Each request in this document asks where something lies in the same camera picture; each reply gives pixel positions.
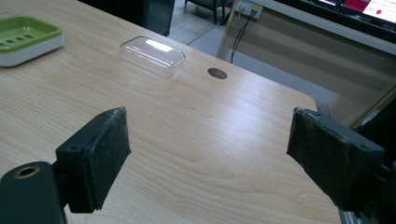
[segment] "green tray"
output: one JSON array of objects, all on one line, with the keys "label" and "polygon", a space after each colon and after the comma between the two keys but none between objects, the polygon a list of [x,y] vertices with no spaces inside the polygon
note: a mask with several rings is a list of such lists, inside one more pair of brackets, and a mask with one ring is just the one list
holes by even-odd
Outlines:
[{"label": "green tray", "polygon": [[12,16],[0,19],[0,54],[16,52],[62,35],[61,28],[45,21]]}]

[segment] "green soap dish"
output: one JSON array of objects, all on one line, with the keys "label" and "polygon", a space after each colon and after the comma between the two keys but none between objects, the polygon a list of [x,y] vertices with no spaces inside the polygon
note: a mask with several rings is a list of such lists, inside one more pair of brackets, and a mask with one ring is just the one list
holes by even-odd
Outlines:
[{"label": "green soap dish", "polygon": [[0,66],[14,66],[64,44],[61,28],[29,16],[0,19]]}]

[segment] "transparent lid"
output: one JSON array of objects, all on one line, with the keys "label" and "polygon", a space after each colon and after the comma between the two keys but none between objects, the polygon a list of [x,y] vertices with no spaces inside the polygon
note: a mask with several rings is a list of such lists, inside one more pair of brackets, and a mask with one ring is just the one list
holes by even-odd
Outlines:
[{"label": "transparent lid", "polygon": [[161,77],[172,77],[186,57],[180,50],[139,36],[120,45],[120,58]]}]

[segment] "light wood tabletop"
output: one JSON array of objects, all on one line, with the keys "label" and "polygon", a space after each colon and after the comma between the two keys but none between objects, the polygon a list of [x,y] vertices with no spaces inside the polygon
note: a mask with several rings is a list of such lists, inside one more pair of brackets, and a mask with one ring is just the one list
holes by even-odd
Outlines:
[{"label": "light wood tabletop", "polygon": [[[0,0],[0,13],[51,22],[65,38],[0,68],[0,175],[53,163],[94,116],[128,112],[132,153],[103,209],[66,206],[69,223],[340,222],[286,154],[293,108],[316,108],[308,96],[75,0]],[[165,78],[121,60],[120,44],[140,35],[183,51],[184,67]],[[211,67],[228,77],[210,76]]]}]

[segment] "soap dish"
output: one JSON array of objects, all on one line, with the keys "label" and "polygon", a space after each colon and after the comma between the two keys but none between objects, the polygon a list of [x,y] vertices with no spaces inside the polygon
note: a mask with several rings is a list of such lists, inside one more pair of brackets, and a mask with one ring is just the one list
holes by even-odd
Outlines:
[{"label": "soap dish", "polygon": [[29,16],[0,19],[0,66],[14,66],[64,44],[62,30]]},{"label": "soap dish", "polygon": [[120,45],[120,58],[161,77],[172,77],[183,66],[183,52],[144,36]]}]

